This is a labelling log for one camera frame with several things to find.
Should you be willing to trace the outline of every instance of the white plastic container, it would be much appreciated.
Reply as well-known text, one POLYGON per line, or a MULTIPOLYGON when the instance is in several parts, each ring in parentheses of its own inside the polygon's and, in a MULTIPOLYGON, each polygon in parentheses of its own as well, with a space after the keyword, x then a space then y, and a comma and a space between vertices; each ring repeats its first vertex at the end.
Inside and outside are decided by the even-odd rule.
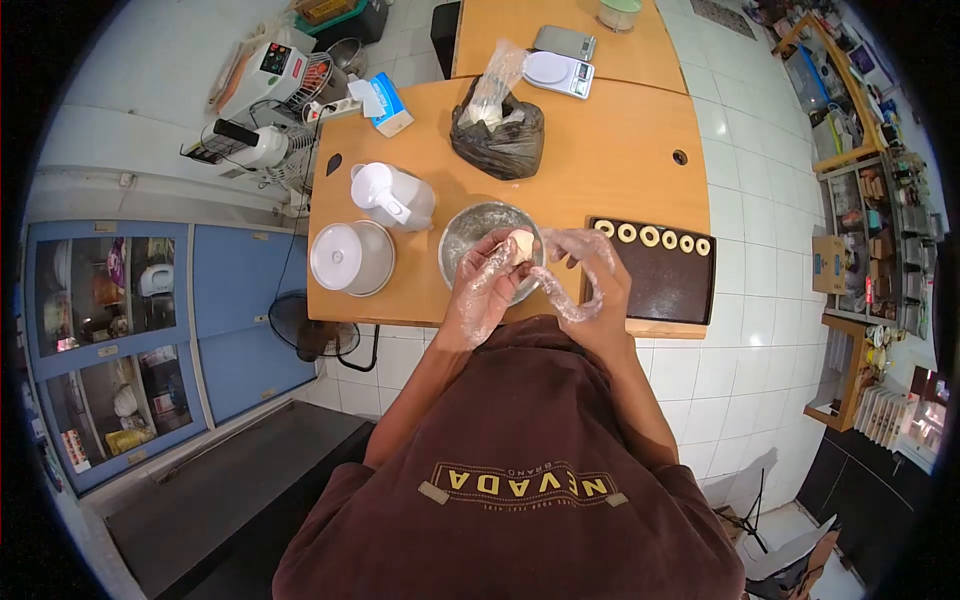
POLYGON ((310 273, 324 288, 365 297, 390 280, 396 248, 390 234, 373 221, 326 226, 310 248, 310 273))
POLYGON ((433 228, 437 202, 426 181, 384 162, 353 165, 350 179, 353 203, 383 227, 401 231, 433 228))

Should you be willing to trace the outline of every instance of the wooden table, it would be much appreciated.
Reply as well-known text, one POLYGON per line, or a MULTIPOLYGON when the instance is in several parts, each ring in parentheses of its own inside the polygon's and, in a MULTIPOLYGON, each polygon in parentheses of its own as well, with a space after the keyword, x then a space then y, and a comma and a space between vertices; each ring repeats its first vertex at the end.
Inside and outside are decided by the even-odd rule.
MULTIPOLYGON (((322 288, 307 276, 311 319, 380 324, 436 325, 449 291, 437 264, 437 247, 449 220, 471 204, 500 200, 527 211, 541 227, 579 228, 601 215, 709 232, 707 176, 696 115, 689 96, 643 85, 594 81, 586 101, 520 82, 519 100, 543 110, 546 142, 540 170, 525 180, 500 181, 467 164, 450 147, 450 112, 469 79, 406 87, 399 91, 416 122, 393 138, 367 119, 348 117, 324 126, 310 212, 310 243, 331 223, 366 218, 350 199, 350 167, 382 161, 427 181, 437 197, 432 231, 390 230, 396 270, 386 287, 368 298, 322 288), (686 153, 681 166, 673 153, 686 153), (330 176, 326 164, 343 164, 330 176)), ((552 265, 567 293, 580 298, 581 272, 552 265)), ((542 291, 507 311, 507 321, 549 313, 542 291)), ((630 320, 628 329, 650 337, 702 339, 702 325, 630 320)))
POLYGON ((487 69, 496 41, 506 37, 531 48, 543 25, 596 36, 590 61, 595 78, 651 85, 687 94, 680 60, 657 5, 645 0, 634 30, 615 34, 596 20, 599 0, 462 0, 453 77, 473 77, 487 69))

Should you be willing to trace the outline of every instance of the tissue box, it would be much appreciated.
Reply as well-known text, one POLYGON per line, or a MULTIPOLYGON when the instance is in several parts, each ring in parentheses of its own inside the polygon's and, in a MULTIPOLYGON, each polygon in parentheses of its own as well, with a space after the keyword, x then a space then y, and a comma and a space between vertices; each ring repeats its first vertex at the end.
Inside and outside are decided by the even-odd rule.
POLYGON ((396 94, 394 83, 390 81, 386 73, 377 74, 370 80, 370 85, 376 92, 376 98, 380 101, 380 106, 386 111, 383 116, 371 117, 370 119, 377 131, 387 137, 393 137, 414 122, 414 118, 396 94))

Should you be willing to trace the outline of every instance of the metal pot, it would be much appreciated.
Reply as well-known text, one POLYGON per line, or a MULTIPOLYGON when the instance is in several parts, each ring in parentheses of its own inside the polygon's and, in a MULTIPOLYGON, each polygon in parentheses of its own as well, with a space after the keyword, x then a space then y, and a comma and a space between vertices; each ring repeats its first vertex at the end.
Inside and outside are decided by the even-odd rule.
POLYGON ((352 73, 361 79, 367 74, 370 59, 367 56, 367 49, 356 37, 341 39, 327 48, 326 53, 333 58, 333 63, 344 73, 348 75, 352 73))

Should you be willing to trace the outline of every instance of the plastic bag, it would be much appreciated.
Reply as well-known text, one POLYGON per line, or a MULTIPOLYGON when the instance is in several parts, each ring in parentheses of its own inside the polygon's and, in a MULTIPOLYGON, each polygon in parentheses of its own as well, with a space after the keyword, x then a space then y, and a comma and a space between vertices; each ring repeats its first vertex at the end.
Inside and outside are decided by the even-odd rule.
POLYGON ((453 152, 487 175, 502 181, 532 177, 543 156, 543 112, 536 105, 520 102, 507 93, 501 108, 506 118, 491 131, 484 121, 468 127, 458 125, 480 78, 474 79, 464 102, 453 109, 450 143, 453 152), (521 120, 513 120, 522 111, 521 120))
MULTIPOLYGON (((499 39, 496 50, 487 63, 487 70, 480 76, 480 82, 475 83, 476 91, 457 125, 465 128, 477 121, 483 121, 494 131, 503 122, 503 100, 523 77, 523 63, 528 56, 529 52, 516 47, 510 40, 499 39)), ((522 114, 511 116, 512 121, 523 118, 522 114)))

